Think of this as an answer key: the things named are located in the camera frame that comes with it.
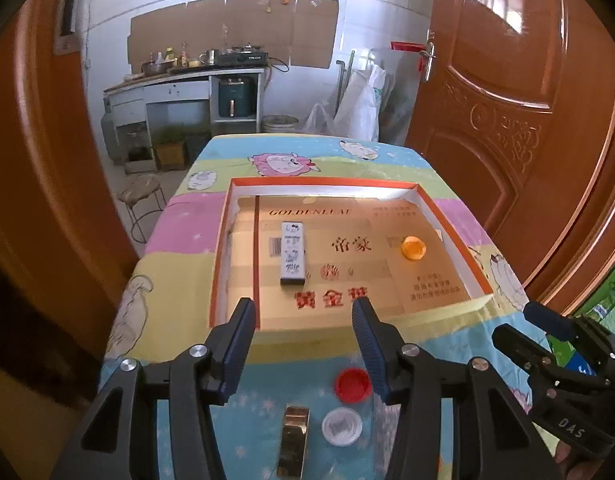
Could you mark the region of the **person right hand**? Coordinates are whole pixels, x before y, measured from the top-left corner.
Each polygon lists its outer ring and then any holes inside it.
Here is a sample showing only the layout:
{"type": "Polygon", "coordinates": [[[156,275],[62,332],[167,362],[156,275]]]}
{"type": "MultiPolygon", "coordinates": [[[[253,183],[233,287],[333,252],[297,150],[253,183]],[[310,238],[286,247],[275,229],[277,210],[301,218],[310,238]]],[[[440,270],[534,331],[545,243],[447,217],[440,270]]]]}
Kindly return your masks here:
{"type": "Polygon", "coordinates": [[[563,441],[559,441],[556,446],[554,460],[565,480],[615,478],[615,470],[606,465],[606,460],[584,457],[563,441]]]}

